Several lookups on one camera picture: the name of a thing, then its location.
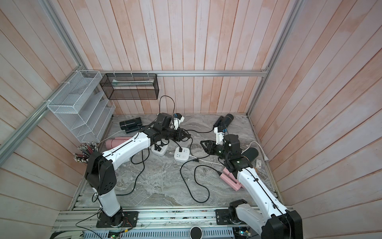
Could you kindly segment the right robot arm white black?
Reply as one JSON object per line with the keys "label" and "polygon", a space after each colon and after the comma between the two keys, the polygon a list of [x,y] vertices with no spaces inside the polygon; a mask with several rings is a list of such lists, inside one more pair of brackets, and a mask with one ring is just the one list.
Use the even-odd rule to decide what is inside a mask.
{"label": "right robot arm white black", "polygon": [[258,210],[245,200],[230,203],[233,223],[245,223],[263,239],[302,239],[302,218],[297,211],[290,211],[266,187],[252,162],[259,152],[254,147],[241,148],[237,135],[227,134],[218,141],[203,140],[201,146],[209,155],[224,161],[226,177],[242,186],[255,201]]}

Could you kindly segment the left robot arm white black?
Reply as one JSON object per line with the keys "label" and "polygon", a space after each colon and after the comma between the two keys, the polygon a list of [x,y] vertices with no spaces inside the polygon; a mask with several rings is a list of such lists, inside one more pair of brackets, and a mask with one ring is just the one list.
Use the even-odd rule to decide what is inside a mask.
{"label": "left robot arm white black", "polygon": [[155,121],[141,128],[128,141],[103,153],[95,150],[89,156],[85,179],[97,193],[102,212],[107,217],[112,218],[123,212],[114,190],[117,183],[115,171],[130,161],[133,155],[163,139],[179,142],[186,138],[180,128],[184,119],[179,113],[173,116],[159,113]]}

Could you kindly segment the far white power strip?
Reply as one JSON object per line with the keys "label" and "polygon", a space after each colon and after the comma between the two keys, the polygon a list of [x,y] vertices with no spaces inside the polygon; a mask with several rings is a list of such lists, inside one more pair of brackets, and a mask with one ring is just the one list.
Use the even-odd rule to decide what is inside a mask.
{"label": "far white power strip", "polygon": [[174,160],[177,162],[186,162],[190,157],[190,149],[187,147],[177,147],[174,152]]}

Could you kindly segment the white power strip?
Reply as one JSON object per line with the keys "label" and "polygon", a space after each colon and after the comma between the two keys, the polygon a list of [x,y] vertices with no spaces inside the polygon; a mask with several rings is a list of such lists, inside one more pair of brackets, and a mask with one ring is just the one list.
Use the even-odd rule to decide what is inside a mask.
{"label": "white power strip", "polygon": [[187,147],[177,147],[174,152],[174,160],[177,162],[186,162],[190,157],[190,149]]}
{"label": "white power strip", "polygon": [[163,156],[168,149],[168,144],[158,142],[151,146],[151,151],[157,156]]}

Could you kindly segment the near white power strip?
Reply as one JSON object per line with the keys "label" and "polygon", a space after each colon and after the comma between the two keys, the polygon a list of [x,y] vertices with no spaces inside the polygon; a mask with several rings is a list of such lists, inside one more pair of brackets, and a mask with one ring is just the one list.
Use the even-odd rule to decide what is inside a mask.
{"label": "near white power strip", "polygon": [[163,156],[168,149],[168,144],[158,142],[151,146],[151,151],[157,156]]}

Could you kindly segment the dark green folded hair dryer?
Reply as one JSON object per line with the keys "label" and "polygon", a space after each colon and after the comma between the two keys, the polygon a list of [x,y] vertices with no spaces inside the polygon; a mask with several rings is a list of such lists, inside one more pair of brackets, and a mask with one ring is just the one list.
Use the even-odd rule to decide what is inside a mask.
{"label": "dark green folded hair dryer", "polygon": [[232,114],[227,114],[224,117],[220,116],[218,120],[214,123],[213,127],[227,128],[233,120],[234,116]]}

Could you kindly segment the pink folded hair dryer right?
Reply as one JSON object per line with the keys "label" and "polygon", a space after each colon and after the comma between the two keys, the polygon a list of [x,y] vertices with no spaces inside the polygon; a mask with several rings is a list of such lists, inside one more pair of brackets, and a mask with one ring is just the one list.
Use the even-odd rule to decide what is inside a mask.
{"label": "pink folded hair dryer right", "polygon": [[223,169],[222,173],[220,174],[220,178],[235,191],[244,188],[242,184],[234,177],[234,175],[231,172],[229,172],[227,168]]}

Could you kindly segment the dark green hair dryer copper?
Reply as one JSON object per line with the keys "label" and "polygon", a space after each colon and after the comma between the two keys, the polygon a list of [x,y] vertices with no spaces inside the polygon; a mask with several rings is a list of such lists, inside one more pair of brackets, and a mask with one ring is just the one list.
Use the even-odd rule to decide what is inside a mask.
{"label": "dark green hair dryer copper", "polygon": [[256,148],[250,147],[242,152],[242,156],[252,163],[259,156],[259,152]]}

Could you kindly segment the black folded hair dryer left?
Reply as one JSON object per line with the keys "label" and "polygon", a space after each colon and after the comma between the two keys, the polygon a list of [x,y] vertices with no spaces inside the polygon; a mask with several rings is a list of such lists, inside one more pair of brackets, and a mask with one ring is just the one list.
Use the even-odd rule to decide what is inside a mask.
{"label": "black folded hair dryer left", "polygon": [[137,117],[134,119],[121,121],[119,123],[119,126],[120,126],[120,129],[125,131],[126,133],[131,133],[131,132],[139,131],[142,128],[143,124],[142,124],[141,117]]}

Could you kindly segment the pink hair dryer left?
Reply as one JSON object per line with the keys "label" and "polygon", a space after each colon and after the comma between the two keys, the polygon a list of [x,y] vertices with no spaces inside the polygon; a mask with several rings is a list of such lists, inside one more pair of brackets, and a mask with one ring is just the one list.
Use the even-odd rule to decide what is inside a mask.
{"label": "pink hair dryer left", "polygon": [[123,137],[116,137],[116,138],[107,139],[105,142],[106,149],[110,150],[112,148],[115,148],[115,147],[119,146],[120,144],[128,141],[129,139],[131,139],[131,136],[126,136],[126,137],[123,136]]}

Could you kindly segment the black round sensor puck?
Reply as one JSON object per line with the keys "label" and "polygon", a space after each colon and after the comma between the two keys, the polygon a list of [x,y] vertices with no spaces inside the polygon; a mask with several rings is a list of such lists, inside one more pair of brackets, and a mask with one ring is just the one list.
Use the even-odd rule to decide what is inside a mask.
{"label": "black round sensor puck", "polygon": [[190,238],[191,239],[202,239],[203,238],[203,231],[200,227],[198,226],[193,226],[190,229]]}

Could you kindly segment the red cup of pencils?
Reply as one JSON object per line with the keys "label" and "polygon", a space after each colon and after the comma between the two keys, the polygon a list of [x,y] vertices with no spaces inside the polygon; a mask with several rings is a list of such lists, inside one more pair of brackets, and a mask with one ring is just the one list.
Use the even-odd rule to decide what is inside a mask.
{"label": "red cup of pencils", "polygon": [[74,160],[76,162],[87,164],[91,154],[98,151],[98,144],[96,142],[86,142],[78,146],[77,149],[81,153],[74,153]]}

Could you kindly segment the black mesh wall basket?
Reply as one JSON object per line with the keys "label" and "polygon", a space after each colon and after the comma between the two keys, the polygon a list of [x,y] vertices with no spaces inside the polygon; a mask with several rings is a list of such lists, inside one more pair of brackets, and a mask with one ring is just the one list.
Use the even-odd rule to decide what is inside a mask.
{"label": "black mesh wall basket", "polygon": [[159,86],[156,74],[106,73],[100,86],[109,100],[156,100]]}

